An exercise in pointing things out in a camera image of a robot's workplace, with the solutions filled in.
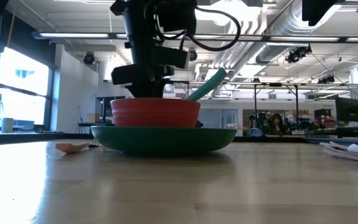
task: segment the cardboard box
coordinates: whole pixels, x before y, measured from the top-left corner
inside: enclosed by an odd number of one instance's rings
[[[98,113],[89,113],[87,122],[88,123],[98,123],[98,122],[100,122],[100,114],[98,114]]]

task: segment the wooden table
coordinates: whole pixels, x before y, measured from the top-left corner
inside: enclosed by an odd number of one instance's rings
[[[358,223],[358,162],[318,145],[159,159],[55,143],[0,146],[0,223]]]

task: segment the pole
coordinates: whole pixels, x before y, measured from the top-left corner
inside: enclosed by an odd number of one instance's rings
[[[256,92],[256,86],[257,86],[257,85],[254,85],[255,120],[258,118],[258,112],[257,112],[257,107],[256,107],[256,95],[257,95],[257,92]]]
[[[298,99],[298,85],[295,85],[295,103],[296,103],[296,123],[299,127],[299,99]]]

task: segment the black cable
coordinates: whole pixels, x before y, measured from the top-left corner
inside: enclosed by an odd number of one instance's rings
[[[335,74],[333,72],[330,71],[330,69],[328,69],[313,53],[310,53],[311,55],[313,55],[313,57],[333,76],[335,77],[338,81],[340,81],[342,83],[342,85],[344,85],[346,88],[348,88],[351,92],[353,92],[356,96],[358,96],[358,94],[352,90],[352,88],[348,87],[346,85],[346,83],[342,82],[340,79],[338,79],[337,76],[335,76]]]
[[[179,50],[183,50],[183,45],[185,44],[185,40],[190,39],[187,35],[184,35],[180,40]]]
[[[212,52],[220,52],[223,50],[227,50],[229,48],[231,48],[234,44],[237,43],[237,41],[240,39],[240,35],[241,35],[241,25],[240,22],[232,15],[226,13],[226,12],[222,12],[222,11],[218,11],[218,10],[212,10],[212,9],[202,9],[198,6],[195,7],[195,9],[201,11],[201,12],[209,12],[209,13],[217,13],[217,14],[222,14],[228,18],[230,18],[234,24],[237,27],[237,33],[236,36],[234,37],[234,39],[228,43],[227,45],[223,46],[223,47],[210,47],[207,46],[205,44],[202,44],[201,42],[199,42],[198,40],[196,40],[192,35],[187,36],[191,41],[193,41],[193,43],[195,43],[198,47],[201,47],[202,49],[208,50],[208,51],[212,51]]]
[[[181,36],[183,36],[183,35],[186,34],[186,31],[183,30],[183,31],[181,31],[179,34],[174,35],[173,37],[167,37],[166,35],[163,35],[163,34],[162,34],[162,32],[161,32],[161,30],[160,30],[160,26],[159,26],[159,24],[158,24],[157,18],[155,18],[154,23],[155,23],[155,31],[157,32],[158,37],[159,37],[162,41],[163,41],[163,40],[176,40],[177,38],[179,38],[179,37],[181,37]]]

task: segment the window frame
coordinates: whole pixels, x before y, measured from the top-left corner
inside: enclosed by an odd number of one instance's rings
[[[23,93],[23,94],[30,95],[30,96],[40,96],[42,98],[45,98],[45,106],[44,106],[45,111],[44,111],[44,124],[43,124],[45,126],[45,130],[50,130],[50,115],[51,115],[51,109],[52,109],[53,77],[54,77],[54,74],[55,74],[55,69],[54,68],[51,68],[50,66],[48,66],[48,68],[49,68],[49,71],[48,71],[47,94],[45,96],[41,95],[41,94],[38,94],[38,93],[35,93],[33,91],[24,90],[24,89],[21,89],[21,88],[16,88],[16,87],[13,87],[13,86],[9,86],[9,85],[5,85],[5,84],[0,83],[0,88],[6,88],[6,89],[9,89],[9,90],[12,90],[12,91],[15,91],[15,92],[18,92],[18,93]]]

